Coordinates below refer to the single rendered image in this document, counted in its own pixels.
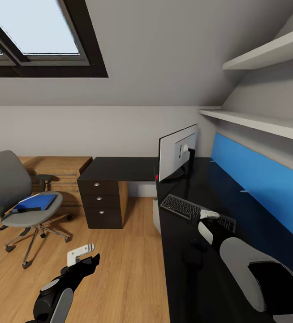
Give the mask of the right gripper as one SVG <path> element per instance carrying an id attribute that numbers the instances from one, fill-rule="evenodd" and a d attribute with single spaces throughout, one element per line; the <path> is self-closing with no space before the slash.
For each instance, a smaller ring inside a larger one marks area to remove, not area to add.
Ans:
<path id="1" fill-rule="evenodd" d="M 195 230 L 198 230 L 198 224 L 200 221 L 204 221 L 206 220 L 205 218 L 200 218 L 200 219 L 197 219 L 197 218 L 191 218 L 188 220 L 188 225 L 191 226 L 191 229 L 195 229 Z"/>

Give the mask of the mouse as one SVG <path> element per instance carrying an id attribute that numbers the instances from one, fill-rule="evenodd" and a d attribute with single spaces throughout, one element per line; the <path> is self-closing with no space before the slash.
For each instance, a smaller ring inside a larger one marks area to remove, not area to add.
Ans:
<path id="1" fill-rule="evenodd" d="M 208 244 L 205 240 L 198 238 L 198 237 L 193 237 L 192 238 L 192 244 L 197 246 L 198 248 L 202 250 L 207 250 L 208 249 Z"/>

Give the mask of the keyboard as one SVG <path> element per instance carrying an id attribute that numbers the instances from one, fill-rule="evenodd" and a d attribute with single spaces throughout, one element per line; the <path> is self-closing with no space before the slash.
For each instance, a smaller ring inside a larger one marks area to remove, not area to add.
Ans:
<path id="1" fill-rule="evenodd" d="M 172 194 L 169 194 L 160 206 L 189 219 L 200 219 L 201 210 L 209 210 Z M 217 222 L 225 229 L 235 234 L 236 219 L 227 217 L 220 213 L 218 214 L 219 217 L 217 218 Z"/>

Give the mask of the folder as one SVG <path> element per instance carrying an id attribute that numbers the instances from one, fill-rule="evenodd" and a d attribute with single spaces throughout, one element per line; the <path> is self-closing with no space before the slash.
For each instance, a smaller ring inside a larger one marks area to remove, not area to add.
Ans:
<path id="1" fill-rule="evenodd" d="M 17 213 L 45 210 L 55 197 L 56 195 L 53 194 L 43 196 L 27 196 L 23 201 L 19 202 L 14 208 L 12 208 L 11 211 L 12 213 Z"/>

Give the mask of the swivel chair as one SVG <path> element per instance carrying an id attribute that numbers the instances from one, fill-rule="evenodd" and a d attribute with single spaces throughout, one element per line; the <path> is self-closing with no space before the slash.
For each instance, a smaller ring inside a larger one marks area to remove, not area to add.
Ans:
<path id="1" fill-rule="evenodd" d="M 23 260 L 22 267 L 24 269 L 29 266 L 29 263 L 26 260 L 38 233 L 40 234 L 41 238 L 45 238 L 45 231 L 48 231 L 64 237 L 65 242 L 70 241 L 68 236 L 44 227 L 65 216 L 67 216 L 68 220 L 71 220 L 71 215 L 64 214 L 52 220 L 46 221 L 60 208 L 64 201 L 64 196 L 60 192 L 45 191 L 45 181 L 53 179 L 52 176 L 36 175 L 35 178 L 42 181 L 40 186 L 41 193 L 38 193 L 38 196 L 53 194 L 56 195 L 56 197 L 45 210 L 12 213 L 12 208 L 14 208 L 19 202 L 23 201 L 27 196 L 32 195 L 32 179 L 23 163 L 21 163 L 17 155 L 12 150 L 0 152 L 0 218 L 1 223 L 3 224 L 3 226 L 0 227 L 0 231 L 8 227 L 25 228 L 25 231 L 22 232 L 17 238 L 5 244 L 5 250 L 9 253 L 10 250 L 13 249 L 12 246 L 8 246 L 9 244 L 35 231 Z"/>

